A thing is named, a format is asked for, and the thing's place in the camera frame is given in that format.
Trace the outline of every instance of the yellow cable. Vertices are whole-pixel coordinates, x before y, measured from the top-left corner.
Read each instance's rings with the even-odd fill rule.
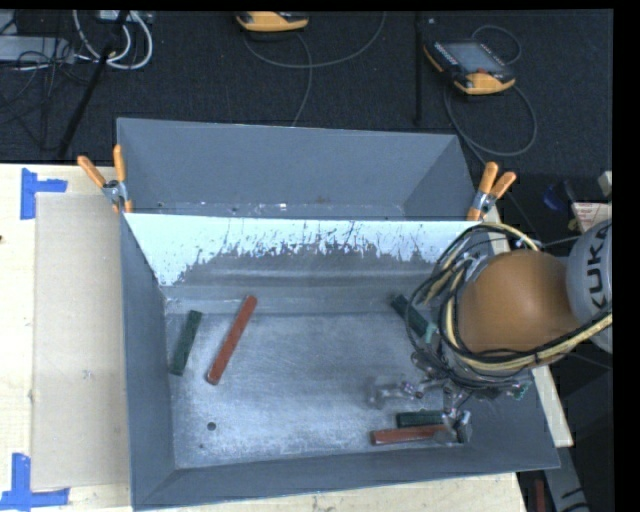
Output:
[[[520,239],[527,244],[527,246],[534,250],[534,251],[539,251],[540,249],[538,248],[538,246],[535,244],[535,242],[529,238],[527,235],[525,235],[524,233],[522,233],[521,231],[507,225],[507,224],[501,224],[501,223],[495,223],[495,222],[484,222],[482,224],[483,226],[490,226],[490,227],[494,227],[496,229],[499,230],[504,230],[507,231],[515,236],[520,237]],[[450,265],[451,261],[459,254],[460,250],[458,251],[454,251],[444,262],[443,264],[443,268],[447,269],[447,267]],[[460,280],[464,277],[464,273],[460,273],[458,274],[455,279],[453,280],[453,283],[451,284],[451,290],[455,290],[458,286],[458,284],[460,283]],[[444,278],[438,280],[438,282],[436,284],[438,285],[442,285],[444,283]],[[428,298],[432,298],[433,295],[435,295],[434,293],[429,293]],[[456,344],[455,341],[455,333],[454,333],[454,328],[453,328],[453,303],[454,303],[454,298],[452,297],[451,299],[449,299],[449,301],[445,304],[446,307],[446,311],[445,311],[445,329],[446,329],[446,333],[447,333],[447,337],[449,340],[451,340],[451,342],[454,344],[454,346],[456,348],[460,348],[458,347],[458,345]],[[528,355],[528,356],[522,356],[519,357],[517,359],[513,359],[511,361],[505,361],[505,362],[499,362],[499,363],[487,363],[487,362],[480,362],[480,361],[476,361],[475,359],[471,359],[468,357],[464,357],[464,356],[459,356],[460,359],[462,361],[464,361],[466,364],[468,364],[469,366],[476,368],[478,370],[484,370],[484,371],[502,371],[502,370],[516,370],[516,369],[520,369],[523,368],[525,366],[530,366],[530,365],[535,365],[537,364],[540,360],[547,360],[549,358],[552,358],[553,356],[556,355],[560,355],[560,354],[565,354],[567,352],[570,352],[571,350],[573,350],[578,344],[582,343],[583,341],[591,338],[592,336],[594,336],[595,334],[599,333],[600,331],[602,331],[603,329],[606,329],[608,326],[610,326],[613,323],[613,313],[609,313],[607,316],[605,316],[603,319],[601,319],[600,321],[598,321],[597,323],[595,323],[594,325],[592,325],[591,327],[588,327],[586,329],[584,329],[583,331],[581,331],[580,333],[576,334],[575,336],[573,336],[572,338],[569,338],[568,340],[563,341],[562,343],[558,344],[555,347],[551,347],[545,350],[541,350],[540,352],[536,353],[536,354],[532,354],[532,355]]]

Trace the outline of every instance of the dark green block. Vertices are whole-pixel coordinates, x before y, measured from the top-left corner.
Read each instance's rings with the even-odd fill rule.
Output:
[[[391,307],[398,313],[402,318],[405,317],[405,312],[407,310],[407,305],[409,301],[404,295],[398,295],[395,299],[391,301]],[[409,327],[413,329],[413,331],[418,336],[424,336],[427,332],[427,327],[429,323],[425,320],[425,318],[418,313],[418,310],[411,306],[409,308]]]
[[[396,414],[398,428],[441,425],[442,411],[400,412]]]
[[[200,313],[200,311],[189,311],[187,322],[180,333],[180,340],[178,341],[178,346],[173,354],[173,361],[171,363],[171,368],[169,369],[169,373],[172,375],[182,376],[184,373],[201,319],[202,313]]]

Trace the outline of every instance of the wooden table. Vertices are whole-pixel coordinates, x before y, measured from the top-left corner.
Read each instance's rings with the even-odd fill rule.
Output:
[[[38,214],[36,213],[35,219],[20,219],[23,167],[37,173],[39,180],[50,178],[66,180],[67,190],[60,194],[61,197],[71,200],[71,198],[82,196],[91,198],[88,199],[89,201],[95,200],[96,204],[106,203],[104,196],[79,167],[0,164],[0,183],[2,183],[0,187],[0,236],[2,237],[0,239],[0,491],[7,490],[11,486],[12,453],[30,455],[33,458],[34,467],[38,464],[38,459],[32,453],[33,409],[38,400],[32,392],[34,297],[37,292],[35,243]],[[107,179],[115,177],[113,168],[101,167],[100,170]],[[84,239],[81,243],[91,248],[91,240]],[[95,325],[95,322],[89,320],[91,319],[80,319],[88,326],[85,332],[79,334],[83,343],[90,343],[96,336],[100,338],[100,332],[91,332],[91,326]],[[73,364],[73,361],[67,360],[66,364]],[[541,367],[534,373],[556,446],[571,446],[573,440],[549,369]],[[91,419],[92,414],[94,411],[89,408],[83,417]],[[95,414],[103,414],[103,412],[98,411],[96,407]],[[111,447],[96,445],[94,448],[109,451]],[[83,456],[92,464],[98,464],[99,469],[100,461],[94,460],[95,453],[85,453]],[[128,483],[124,479],[96,481],[91,485],[77,486],[73,485],[73,482],[66,485],[71,486],[70,502],[69,505],[60,509],[130,510]],[[43,490],[35,487],[35,484],[32,487],[34,491]],[[509,473],[232,502],[193,507],[189,510],[517,512],[524,511],[525,506],[516,475]]]

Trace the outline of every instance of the cable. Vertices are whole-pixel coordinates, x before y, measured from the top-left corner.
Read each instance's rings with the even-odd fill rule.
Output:
[[[307,80],[307,90],[304,93],[304,97],[302,98],[302,103],[300,103],[300,107],[298,108],[298,112],[296,113],[296,117],[293,119],[291,126],[295,126],[298,123],[298,119],[300,119],[300,114],[302,114],[302,111],[304,110],[304,107],[307,104],[307,100],[309,99],[309,93],[311,92],[311,82],[313,80],[313,67],[312,67],[313,62],[311,60],[311,52],[309,51],[309,47],[307,46],[307,43],[305,43],[302,36],[300,34],[296,34],[296,35],[298,36],[298,39],[302,43],[302,46],[304,47],[304,50],[307,53],[307,60],[309,61],[309,79]]]
[[[559,240],[554,240],[553,242],[547,242],[546,244],[542,244],[542,248],[546,249],[547,247],[553,247],[554,245],[562,245],[562,244],[575,242],[578,238],[580,238],[580,235],[570,236],[568,238],[561,238]]]
[[[0,109],[1,109],[1,108],[7,108],[7,107],[9,107],[9,105],[11,105],[12,103],[15,103],[15,102],[20,98],[20,96],[22,96],[22,95],[25,93],[25,91],[29,88],[29,85],[31,85],[31,82],[33,82],[33,79],[34,79],[35,77],[36,77],[36,73],[32,73],[32,74],[31,74],[31,76],[29,77],[29,80],[27,81],[26,85],[25,85],[22,89],[20,89],[20,90],[16,93],[16,95],[15,95],[13,98],[11,98],[10,100],[8,100],[8,99],[6,98],[6,96],[5,96],[4,94],[2,94],[2,92],[0,92],[0,95],[2,96],[2,99],[3,99],[3,100],[4,100],[4,102],[5,102],[5,105],[4,105],[4,106],[0,106]]]
[[[371,46],[375,42],[375,40],[378,38],[378,36],[380,35],[380,32],[382,32],[382,27],[384,26],[386,18],[387,18],[387,12],[383,11],[382,12],[382,18],[380,19],[380,25],[378,26],[378,29],[376,30],[375,34],[373,34],[373,37],[362,48],[360,48],[358,51],[352,53],[351,55],[347,55],[346,57],[342,57],[342,58],[336,59],[336,60],[330,60],[328,62],[319,62],[317,64],[288,64],[286,62],[278,62],[278,61],[271,60],[271,59],[268,59],[268,58],[260,55],[253,48],[251,48],[251,46],[249,45],[248,40],[247,40],[248,38],[244,39],[244,44],[249,49],[249,51],[251,53],[253,53],[253,55],[255,57],[257,57],[258,59],[260,59],[263,62],[266,62],[268,64],[272,64],[274,66],[279,66],[279,67],[289,68],[289,69],[309,69],[309,68],[315,69],[315,68],[321,68],[321,67],[326,67],[326,66],[333,66],[335,64],[341,64],[341,63],[346,62],[348,60],[354,59],[355,57],[360,55],[362,52],[364,52],[367,48],[369,48],[369,46]]]
[[[458,124],[458,122],[455,119],[455,116],[453,115],[453,110],[451,108],[451,97],[453,96],[453,89],[451,89],[451,88],[445,88],[444,89],[444,105],[445,105],[445,108],[447,110],[447,114],[449,115],[449,120],[451,121],[451,123],[455,127],[455,129],[458,132],[458,134],[460,135],[460,137],[462,137],[462,139],[464,139],[464,141],[467,143],[467,145],[472,150],[474,150],[474,154],[476,155],[478,160],[480,160],[482,163],[485,163],[485,161],[480,156],[480,154],[477,153],[476,150],[481,150],[481,151],[484,151],[485,153],[489,153],[489,154],[496,155],[496,156],[502,156],[502,157],[519,156],[519,155],[522,155],[523,153],[526,153],[527,151],[529,151],[529,149],[531,148],[531,146],[533,146],[533,144],[535,143],[535,141],[537,139],[537,136],[538,136],[538,121],[536,119],[536,114],[535,114],[535,111],[533,110],[533,106],[531,105],[531,103],[529,102],[529,100],[524,95],[524,93],[520,90],[519,87],[514,85],[514,86],[512,86],[512,88],[513,88],[514,91],[516,91],[516,93],[518,93],[518,95],[524,101],[525,105],[527,106],[527,109],[529,110],[529,113],[531,114],[531,119],[532,119],[532,122],[533,122],[533,128],[532,128],[531,138],[529,139],[529,142],[523,148],[515,150],[515,151],[497,151],[495,149],[487,148],[487,147],[482,146],[481,144],[477,143],[469,135],[467,135],[464,132],[464,130],[462,130],[462,128],[460,128],[460,125]]]
[[[51,55],[51,60],[54,62],[54,65],[47,68],[47,72],[45,73],[44,76],[44,80],[42,82],[42,92],[43,95],[45,95],[45,99],[43,99],[42,102],[42,108],[40,109],[40,144],[39,149],[40,151],[44,151],[45,150],[45,142],[47,140],[47,135],[48,135],[48,117],[49,117],[49,109],[50,109],[50,101],[51,101],[51,92],[53,90],[53,83],[55,80],[55,76],[56,76],[56,65],[55,65],[55,58],[58,55],[58,46],[60,45],[60,21],[61,21],[61,17],[58,16],[57,19],[57,23],[56,23],[56,38],[55,38],[55,43],[53,45],[53,51],[52,51],[52,55]],[[48,90],[45,91],[45,89],[47,89],[47,79],[49,80],[49,87]]]
[[[513,39],[513,41],[517,45],[516,56],[513,59],[511,59],[510,61],[507,62],[508,65],[513,64],[518,59],[520,59],[520,56],[522,55],[522,46],[520,44],[520,41],[518,41],[518,39],[511,32],[509,32],[508,30],[506,30],[506,29],[504,29],[502,27],[498,27],[496,25],[482,25],[481,27],[477,28],[473,32],[471,37],[475,38],[479,32],[481,32],[482,30],[487,30],[487,29],[497,30],[497,31],[500,31],[500,32],[503,32],[503,33],[507,34],[509,37],[511,37]],[[521,149],[518,149],[518,150],[515,150],[515,151],[497,151],[497,150],[482,146],[481,144],[479,144],[476,141],[474,141],[467,133],[464,132],[464,130],[462,130],[462,128],[460,127],[460,125],[456,121],[456,118],[455,118],[455,116],[453,114],[453,109],[451,107],[451,98],[452,98],[452,95],[453,95],[453,91],[452,90],[447,91],[447,89],[443,90],[443,102],[444,102],[444,105],[445,105],[445,109],[447,111],[447,115],[449,116],[449,120],[451,121],[451,124],[453,124],[455,130],[460,135],[460,138],[467,144],[467,147],[469,147],[471,152],[475,155],[475,157],[480,161],[480,163],[482,165],[486,164],[486,160],[480,154],[480,151],[484,151],[485,153],[488,153],[488,154],[491,154],[491,155],[495,155],[495,156],[514,157],[514,156],[520,156],[520,155],[526,153],[536,142],[536,139],[537,139],[537,136],[538,136],[538,121],[537,121],[537,118],[536,118],[535,110],[534,110],[533,106],[531,105],[531,102],[529,101],[529,99],[522,92],[522,90],[519,87],[515,86],[515,85],[512,86],[512,87],[516,91],[516,93],[520,96],[520,98],[522,99],[524,104],[526,105],[527,110],[529,111],[529,114],[531,116],[532,123],[533,123],[531,138],[529,139],[529,142],[524,147],[522,147]],[[538,234],[538,231],[535,229],[533,223],[529,219],[528,215],[525,213],[524,209],[520,206],[518,201],[516,201],[516,198],[513,195],[513,193],[511,193],[510,191],[507,191],[505,193],[505,196],[509,198],[509,200],[515,206],[516,210],[518,210],[518,212],[522,215],[522,217],[524,218],[524,221],[527,223],[527,225],[528,225],[529,229],[531,230],[531,232],[535,234],[535,236],[536,236],[536,238],[538,238],[538,240],[540,240],[541,238],[540,238],[540,236]]]
[[[4,25],[2,25],[2,27],[0,27],[0,35],[4,34],[4,31],[7,30],[11,25],[15,25],[16,24],[16,13],[18,11],[14,10],[13,11],[13,16],[11,16],[11,19],[9,21],[7,21]]]
[[[91,55],[93,56],[93,58],[91,57],[87,57],[85,55],[80,55],[78,54],[78,58],[80,59],[84,59],[84,60],[90,60],[92,62],[98,62],[100,60],[100,53],[98,51],[95,50],[95,48],[93,48],[93,46],[91,46],[91,44],[89,43],[89,40],[87,39],[85,33],[82,30],[82,27],[80,25],[80,19],[78,18],[78,11],[77,9],[73,9],[71,11],[72,13],[72,17],[73,17],[73,21],[75,23],[75,27],[76,30],[78,31],[78,35],[80,36],[80,39],[82,41],[83,46],[89,51],[89,53],[91,53]],[[131,42],[131,34],[129,33],[129,29],[123,25],[122,29],[123,32],[125,34],[125,37],[127,38],[127,43],[125,45],[125,49],[120,52],[119,54],[110,57],[107,59],[107,65],[115,68],[115,69],[121,69],[121,70],[135,70],[135,69],[140,69],[144,66],[146,66],[149,61],[151,60],[151,56],[153,55],[153,37],[151,36],[151,31],[149,30],[149,27],[147,26],[147,24],[144,22],[144,20],[140,17],[140,15],[135,12],[135,11],[131,11],[129,13],[129,16],[131,16],[131,18],[142,28],[146,41],[147,41],[147,52],[144,56],[144,58],[137,63],[132,63],[132,64],[120,64],[118,61],[122,60],[130,51],[131,46],[132,46],[132,42]]]
[[[464,284],[465,277],[467,277],[467,273],[470,271],[469,269],[471,269],[472,260],[469,256],[469,250],[475,245],[478,245],[474,244],[469,247],[467,242],[471,235],[482,232],[502,232],[508,238],[515,237],[521,240],[528,250],[539,251],[536,243],[531,238],[511,226],[497,223],[474,225],[463,231],[447,249],[445,249],[436,262],[432,276],[425,280],[412,293],[409,306],[407,307],[408,311],[408,308],[413,305],[415,299],[420,294],[423,294],[425,289],[428,290],[425,303],[436,297],[441,297],[443,305],[440,308],[439,331],[442,342],[446,344],[471,371],[487,378],[491,376],[484,375],[480,373],[480,371],[515,371],[515,373],[507,377],[500,377],[501,381],[504,378],[510,379],[519,371],[538,365],[541,361],[549,361],[564,356],[579,343],[591,338],[612,324],[612,303],[609,302],[607,307],[595,315],[591,321],[585,322],[577,329],[544,343],[535,349],[523,351],[499,349],[472,353],[460,338],[454,318],[456,317],[455,310],[458,291]],[[405,314],[405,321],[408,322],[408,313]],[[412,339],[412,335],[410,336],[410,341],[415,348],[417,343]]]
[[[577,352],[569,352],[567,355],[571,357],[575,357],[576,359],[580,359],[587,363],[591,363],[595,366],[599,366],[600,368],[605,368],[606,370],[613,370],[612,366],[609,366],[608,364],[604,364],[604,363],[599,363],[598,361],[594,361],[590,357],[585,357],[583,355],[578,354]]]

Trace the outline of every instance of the electronic device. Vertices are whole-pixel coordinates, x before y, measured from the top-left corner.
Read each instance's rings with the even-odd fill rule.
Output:
[[[237,11],[235,19],[253,39],[278,40],[281,36],[302,30],[309,23],[304,12]]]
[[[465,94],[495,94],[515,84],[513,70],[476,39],[429,40],[423,49],[431,64]]]

